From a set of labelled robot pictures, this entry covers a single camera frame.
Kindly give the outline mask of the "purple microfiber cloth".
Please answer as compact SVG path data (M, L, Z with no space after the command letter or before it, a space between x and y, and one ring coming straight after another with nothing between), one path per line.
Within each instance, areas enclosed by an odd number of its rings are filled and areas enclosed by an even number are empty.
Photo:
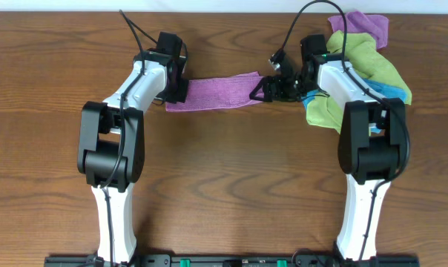
M257 72L242 73L226 78L193 79L188 84L188 95L184 103L167 103L167 112L211 111L235 109L259 104L252 100L250 92L262 80Z

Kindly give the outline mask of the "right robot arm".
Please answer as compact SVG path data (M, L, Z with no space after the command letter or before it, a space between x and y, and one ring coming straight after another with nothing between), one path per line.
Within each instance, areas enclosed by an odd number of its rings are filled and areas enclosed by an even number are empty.
M405 104L370 88L343 51L328 51L322 35L302 39L300 49L301 71L294 71L279 48L269 59L277 75L262 78L249 97L262 102L303 102L315 91L342 108L337 157L346 175L346 205L335 256L325 264L379 266L375 238L383 199L409 158Z

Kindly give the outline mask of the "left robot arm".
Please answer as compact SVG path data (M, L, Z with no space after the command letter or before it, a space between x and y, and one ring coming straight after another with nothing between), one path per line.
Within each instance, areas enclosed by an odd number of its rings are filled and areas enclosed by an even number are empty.
M132 194L145 161L144 116L156 99L184 102L187 47L161 32L155 47L140 50L133 69L115 93L86 102L79 129L77 168L96 200L99 248L95 266L130 266L136 251Z

